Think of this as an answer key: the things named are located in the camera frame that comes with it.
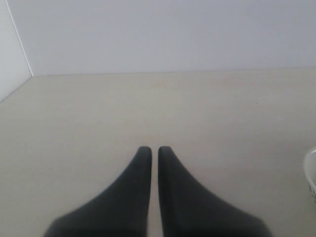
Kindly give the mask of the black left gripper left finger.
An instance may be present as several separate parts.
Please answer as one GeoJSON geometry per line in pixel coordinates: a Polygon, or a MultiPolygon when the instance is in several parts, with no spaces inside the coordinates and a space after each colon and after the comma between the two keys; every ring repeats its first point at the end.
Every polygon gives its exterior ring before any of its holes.
{"type": "Polygon", "coordinates": [[[54,220],[46,237],[145,237],[151,192],[152,150],[138,148],[123,173],[102,193],[54,220]]]}

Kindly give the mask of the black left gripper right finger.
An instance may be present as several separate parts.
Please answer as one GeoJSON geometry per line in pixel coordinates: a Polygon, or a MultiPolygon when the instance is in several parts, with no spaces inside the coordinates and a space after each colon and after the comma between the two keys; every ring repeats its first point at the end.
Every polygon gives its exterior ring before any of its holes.
{"type": "Polygon", "coordinates": [[[165,237],[267,237],[269,229],[208,191],[171,147],[158,150],[158,194],[165,237]]]}

